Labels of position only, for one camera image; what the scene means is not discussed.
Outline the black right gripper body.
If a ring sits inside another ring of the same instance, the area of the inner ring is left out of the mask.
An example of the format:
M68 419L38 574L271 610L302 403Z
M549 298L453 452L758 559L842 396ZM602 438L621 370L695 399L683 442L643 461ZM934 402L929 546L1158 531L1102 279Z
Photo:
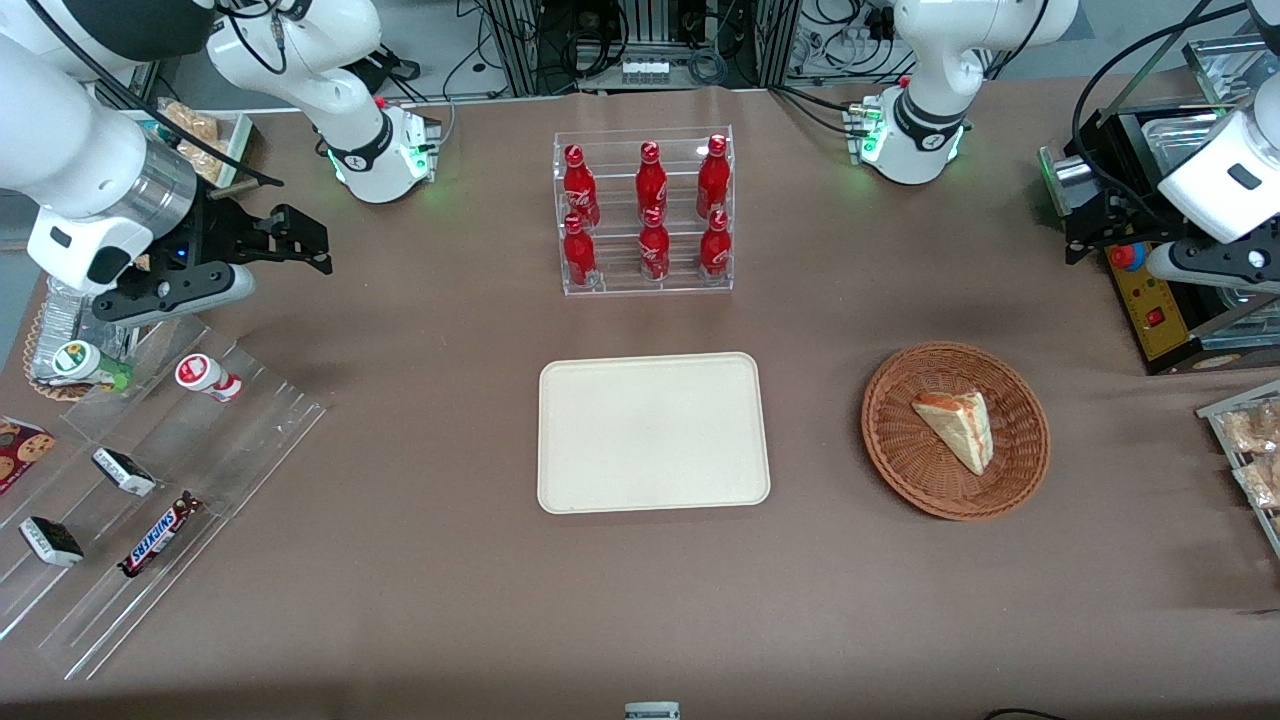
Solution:
M275 259L266 218L250 214L232 199L198 193L175 228L175 269L214 261L243 265Z

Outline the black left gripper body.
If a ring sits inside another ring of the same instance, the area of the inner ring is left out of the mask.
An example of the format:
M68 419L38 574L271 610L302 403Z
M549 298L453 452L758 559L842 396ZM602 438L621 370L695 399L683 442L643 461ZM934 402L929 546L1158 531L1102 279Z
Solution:
M1078 208L1078 243L1107 249L1134 242L1172 242L1187 237L1187 220L1160 192L1128 192L1092 178L1094 193Z

